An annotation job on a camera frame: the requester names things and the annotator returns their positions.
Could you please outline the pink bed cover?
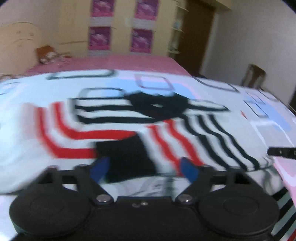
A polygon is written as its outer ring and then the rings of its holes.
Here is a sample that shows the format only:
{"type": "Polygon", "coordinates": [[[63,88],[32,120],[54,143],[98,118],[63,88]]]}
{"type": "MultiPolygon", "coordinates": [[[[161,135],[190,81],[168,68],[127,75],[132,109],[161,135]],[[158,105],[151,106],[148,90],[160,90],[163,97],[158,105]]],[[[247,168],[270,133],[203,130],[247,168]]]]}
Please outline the pink bed cover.
{"type": "Polygon", "coordinates": [[[106,55],[101,57],[63,58],[49,64],[37,64],[25,72],[26,76],[75,70],[130,70],[190,76],[170,57],[154,55],[106,55]]]}

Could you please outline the dark brown wooden door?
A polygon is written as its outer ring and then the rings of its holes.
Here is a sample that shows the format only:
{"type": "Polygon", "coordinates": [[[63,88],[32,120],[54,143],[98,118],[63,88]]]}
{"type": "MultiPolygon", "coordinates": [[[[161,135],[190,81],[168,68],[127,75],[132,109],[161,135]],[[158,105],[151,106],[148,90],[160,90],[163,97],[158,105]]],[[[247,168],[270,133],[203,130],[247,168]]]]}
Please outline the dark brown wooden door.
{"type": "Polygon", "coordinates": [[[215,9],[203,1],[186,1],[176,61],[193,76],[199,75],[215,9]]]}

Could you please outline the striped white child sweater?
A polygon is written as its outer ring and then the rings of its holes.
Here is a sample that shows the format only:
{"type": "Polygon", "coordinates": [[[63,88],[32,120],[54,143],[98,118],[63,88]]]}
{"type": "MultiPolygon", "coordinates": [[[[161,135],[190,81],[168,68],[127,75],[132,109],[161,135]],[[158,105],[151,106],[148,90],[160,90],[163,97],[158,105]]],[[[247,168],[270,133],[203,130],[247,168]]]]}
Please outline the striped white child sweater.
{"type": "Polygon", "coordinates": [[[240,169],[280,208],[272,231],[295,240],[295,165],[269,147],[295,146],[295,117],[267,92],[192,95],[83,88],[1,95],[1,237],[15,231],[9,205],[49,166],[63,170],[109,158],[100,184],[114,198],[176,197],[188,184],[182,158],[218,171],[240,169]]]}

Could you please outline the lower right purple poster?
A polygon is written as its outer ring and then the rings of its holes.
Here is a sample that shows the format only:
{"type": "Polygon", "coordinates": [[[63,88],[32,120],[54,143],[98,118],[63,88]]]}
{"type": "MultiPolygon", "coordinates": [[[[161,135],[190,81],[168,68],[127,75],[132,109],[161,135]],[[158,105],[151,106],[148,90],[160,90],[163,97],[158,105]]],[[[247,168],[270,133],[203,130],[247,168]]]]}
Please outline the lower right purple poster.
{"type": "Polygon", "coordinates": [[[151,30],[133,29],[130,51],[135,53],[147,53],[152,51],[154,32],[151,30]]]}

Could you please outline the cream wardrobe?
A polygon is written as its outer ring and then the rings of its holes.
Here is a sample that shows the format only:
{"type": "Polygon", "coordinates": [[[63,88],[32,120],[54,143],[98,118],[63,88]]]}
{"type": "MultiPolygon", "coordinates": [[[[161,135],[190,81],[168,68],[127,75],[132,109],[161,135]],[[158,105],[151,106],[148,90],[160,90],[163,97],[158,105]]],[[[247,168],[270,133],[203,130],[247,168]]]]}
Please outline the cream wardrobe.
{"type": "Polygon", "coordinates": [[[174,21],[174,1],[159,1],[155,21],[136,19],[137,1],[115,1],[113,16],[92,17],[92,1],[62,1],[59,13],[57,45],[59,50],[75,57],[105,54],[146,54],[130,51],[132,30],[154,32],[152,51],[156,56],[167,56],[174,21]],[[110,50],[89,50],[90,27],[111,27],[110,50]]]}

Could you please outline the patterned white pink bedsheet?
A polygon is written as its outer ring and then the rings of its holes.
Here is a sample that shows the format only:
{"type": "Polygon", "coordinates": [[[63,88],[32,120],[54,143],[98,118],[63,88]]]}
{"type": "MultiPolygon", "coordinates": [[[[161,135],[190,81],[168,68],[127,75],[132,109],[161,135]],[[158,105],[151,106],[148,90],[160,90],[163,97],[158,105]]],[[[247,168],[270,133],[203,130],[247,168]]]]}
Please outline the patterned white pink bedsheet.
{"type": "MultiPolygon", "coordinates": [[[[53,94],[83,88],[178,93],[209,101],[218,92],[251,89],[183,75],[103,69],[6,80],[1,83],[1,95],[16,90],[53,94]]],[[[277,240],[272,231],[280,216],[278,203],[240,169],[216,170],[210,193],[194,205],[177,205],[176,197],[170,196],[114,198],[102,184],[113,203],[93,205],[78,192],[75,167],[49,166],[19,191],[9,205],[15,233],[1,240],[277,240]]]]}

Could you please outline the brown wooden chair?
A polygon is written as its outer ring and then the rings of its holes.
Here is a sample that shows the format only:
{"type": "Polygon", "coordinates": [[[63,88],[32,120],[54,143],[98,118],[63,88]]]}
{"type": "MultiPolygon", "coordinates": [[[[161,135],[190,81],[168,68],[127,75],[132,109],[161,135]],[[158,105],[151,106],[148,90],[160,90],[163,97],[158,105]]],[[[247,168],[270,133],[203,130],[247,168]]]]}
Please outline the brown wooden chair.
{"type": "Polygon", "coordinates": [[[249,64],[240,85],[243,87],[260,90],[262,89],[265,78],[266,72],[263,69],[257,65],[249,64]]]}

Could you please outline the upper right purple poster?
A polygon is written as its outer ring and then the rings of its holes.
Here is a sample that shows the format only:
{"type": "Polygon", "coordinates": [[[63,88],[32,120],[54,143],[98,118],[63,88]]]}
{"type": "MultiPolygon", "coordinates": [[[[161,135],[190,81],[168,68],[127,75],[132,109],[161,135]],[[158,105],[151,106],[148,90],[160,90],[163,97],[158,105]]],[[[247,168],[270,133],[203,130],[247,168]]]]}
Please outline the upper right purple poster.
{"type": "Polygon", "coordinates": [[[136,19],[155,21],[158,16],[158,0],[141,0],[137,1],[135,15],[136,19]]]}

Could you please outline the cream corner shelf unit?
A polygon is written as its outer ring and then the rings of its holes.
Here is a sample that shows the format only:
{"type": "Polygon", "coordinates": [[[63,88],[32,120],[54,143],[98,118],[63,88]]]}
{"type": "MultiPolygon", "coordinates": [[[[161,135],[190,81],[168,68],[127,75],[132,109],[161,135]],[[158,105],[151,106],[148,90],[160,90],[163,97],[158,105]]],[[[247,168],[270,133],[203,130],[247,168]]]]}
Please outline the cream corner shelf unit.
{"type": "Polygon", "coordinates": [[[175,3],[175,13],[174,21],[172,23],[171,38],[168,45],[168,56],[175,59],[179,54],[179,43],[183,36],[183,23],[187,9],[187,1],[174,1],[175,3]]]}

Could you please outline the purple poster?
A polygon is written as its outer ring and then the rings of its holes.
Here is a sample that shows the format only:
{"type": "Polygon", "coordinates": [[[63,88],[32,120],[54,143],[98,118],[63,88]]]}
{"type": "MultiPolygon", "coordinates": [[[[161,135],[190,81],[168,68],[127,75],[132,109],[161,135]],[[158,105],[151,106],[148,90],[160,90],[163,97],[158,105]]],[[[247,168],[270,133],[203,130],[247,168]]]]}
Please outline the purple poster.
{"type": "Polygon", "coordinates": [[[135,53],[147,53],[152,51],[154,32],[151,30],[133,29],[130,51],[135,53]]]}
{"type": "Polygon", "coordinates": [[[158,0],[141,0],[137,1],[135,15],[136,19],[155,21],[158,16],[158,0]]]}
{"type": "Polygon", "coordinates": [[[110,50],[111,27],[90,27],[89,50],[110,50]]]}
{"type": "Polygon", "coordinates": [[[93,0],[92,17],[110,17],[113,16],[115,0],[93,0]]]}

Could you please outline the cream wooden headboard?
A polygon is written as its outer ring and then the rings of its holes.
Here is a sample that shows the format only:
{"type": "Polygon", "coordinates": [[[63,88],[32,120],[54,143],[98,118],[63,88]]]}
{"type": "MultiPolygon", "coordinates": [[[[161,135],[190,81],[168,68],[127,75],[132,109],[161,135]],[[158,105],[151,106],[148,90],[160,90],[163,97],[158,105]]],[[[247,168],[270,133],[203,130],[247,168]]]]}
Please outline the cream wooden headboard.
{"type": "Polygon", "coordinates": [[[43,45],[38,27],[16,22],[1,27],[1,74],[19,75],[39,63],[36,49],[43,45]]]}

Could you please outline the upper left purple poster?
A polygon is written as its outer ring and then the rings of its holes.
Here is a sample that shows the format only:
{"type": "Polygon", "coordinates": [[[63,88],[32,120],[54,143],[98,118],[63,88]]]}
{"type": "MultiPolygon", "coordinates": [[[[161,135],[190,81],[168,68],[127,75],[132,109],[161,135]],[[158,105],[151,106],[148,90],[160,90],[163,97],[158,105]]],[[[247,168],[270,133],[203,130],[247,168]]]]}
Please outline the upper left purple poster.
{"type": "Polygon", "coordinates": [[[113,16],[115,0],[93,0],[92,17],[110,17],[113,16]]]}

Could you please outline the lower left purple poster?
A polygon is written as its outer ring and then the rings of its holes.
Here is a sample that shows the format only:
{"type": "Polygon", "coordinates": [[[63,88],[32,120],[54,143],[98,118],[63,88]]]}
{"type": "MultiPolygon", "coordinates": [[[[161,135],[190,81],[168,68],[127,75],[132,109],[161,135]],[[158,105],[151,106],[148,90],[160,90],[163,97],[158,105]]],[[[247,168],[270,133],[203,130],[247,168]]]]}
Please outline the lower left purple poster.
{"type": "Polygon", "coordinates": [[[90,27],[89,50],[110,50],[111,27],[90,27]]]}

